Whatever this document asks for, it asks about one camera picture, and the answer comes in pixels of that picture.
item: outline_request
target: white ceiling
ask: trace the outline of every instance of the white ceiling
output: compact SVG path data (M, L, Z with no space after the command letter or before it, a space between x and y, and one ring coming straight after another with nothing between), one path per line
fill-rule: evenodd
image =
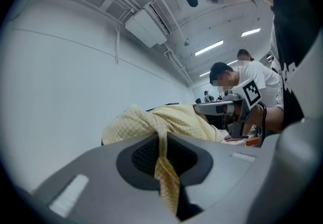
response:
M91 4L100 6L104 0L86 0ZM140 6L152 0L136 0ZM170 22L171 15L161 0L157 0L163 8ZM199 81L199 75L209 71L213 63L230 63L236 60L239 49L247 49L251 55L259 60L270 49L269 40L273 21L273 13L264 1L246 1L236 5L215 5L206 0L199 0L199 5L190 7L186 0L165 0L171 12L180 24L184 35L175 30L167 36L178 58L186 66L186 70L193 82ZM122 9L112 4L107 12L116 18L122 14ZM252 35L241 37L241 33L261 28ZM212 45L218 41L223 45L213 48L199 56L195 52Z

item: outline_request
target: checkered towel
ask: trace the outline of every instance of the checkered towel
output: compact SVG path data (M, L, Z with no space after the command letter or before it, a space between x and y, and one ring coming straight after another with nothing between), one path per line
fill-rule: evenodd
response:
M176 215L180 182L167 155L167 132L181 133L198 139L221 142L227 133L219 132L207 123L204 115L195 113L193 104L165 105L146 112L131 106L117 120L108 125L102 134L104 145L157 132L159 158L154 177L160 182L160 196Z

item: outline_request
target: young man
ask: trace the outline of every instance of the young man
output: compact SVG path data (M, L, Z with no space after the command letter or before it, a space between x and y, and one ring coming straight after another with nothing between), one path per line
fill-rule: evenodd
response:
M245 0L211 0L217 4L237 3ZM321 0L264 0L275 15L275 41L278 48L281 78L283 78L284 111L282 107L267 108L266 127L279 131L303 118L303 112L289 86L288 76L302 62L317 40L321 29ZM261 126L262 108L251 111L249 122Z
M210 72L210 83L217 86L218 89L226 91L234 86L248 80L253 79L257 84L262 100L267 107L277 105L276 97L278 91L279 75L263 64L250 63L239 67L238 71L234 71L225 63L215 63ZM252 123L245 126L244 135L250 131Z

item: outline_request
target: vent grille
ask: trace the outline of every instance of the vent grille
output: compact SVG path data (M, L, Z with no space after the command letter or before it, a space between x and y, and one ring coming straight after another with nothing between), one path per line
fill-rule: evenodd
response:
M171 34L173 31L173 27L170 24L168 18L166 17L165 13L163 12L162 8L159 6L157 1L152 1L148 3L145 7L148 14L154 19L154 21L163 27L163 33L165 35Z

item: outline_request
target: air conditioner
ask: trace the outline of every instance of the air conditioner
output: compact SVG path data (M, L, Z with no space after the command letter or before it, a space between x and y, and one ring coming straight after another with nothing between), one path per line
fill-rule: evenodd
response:
M167 41L172 26L156 1L149 2L125 23L125 27L149 48Z

